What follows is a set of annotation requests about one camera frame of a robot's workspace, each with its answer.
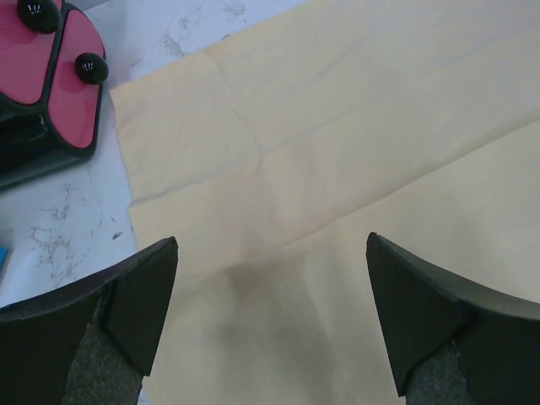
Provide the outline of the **cream yellow t shirt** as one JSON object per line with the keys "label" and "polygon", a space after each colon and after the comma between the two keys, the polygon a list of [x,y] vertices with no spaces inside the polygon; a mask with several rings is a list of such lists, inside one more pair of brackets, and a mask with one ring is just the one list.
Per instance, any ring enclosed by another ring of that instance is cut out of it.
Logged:
{"label": "cream yellow t shirt", "polygon": [[539,298],[539,4],[309,1],[111,91],[174,236],[153,404],[397,404],[377,233]]}

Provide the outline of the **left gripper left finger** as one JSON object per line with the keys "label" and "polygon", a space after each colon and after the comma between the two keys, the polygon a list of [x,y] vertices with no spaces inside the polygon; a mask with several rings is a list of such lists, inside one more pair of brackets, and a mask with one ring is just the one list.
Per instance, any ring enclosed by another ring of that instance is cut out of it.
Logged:
{"label": "left gripper left finger", "polygon": [[176,277],[164,238],[107,269],[1,309],[3,404],[135,404]]}

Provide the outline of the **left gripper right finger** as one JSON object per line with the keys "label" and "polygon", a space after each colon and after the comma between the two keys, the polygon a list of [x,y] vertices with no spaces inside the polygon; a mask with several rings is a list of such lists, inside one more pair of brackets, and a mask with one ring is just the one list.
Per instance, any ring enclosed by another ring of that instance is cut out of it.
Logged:
{"label": "left gripper right finger", "polygon": [[539,305],[427,262],[375,232],[375,308],[397,394],[431,404],[537,404]]}

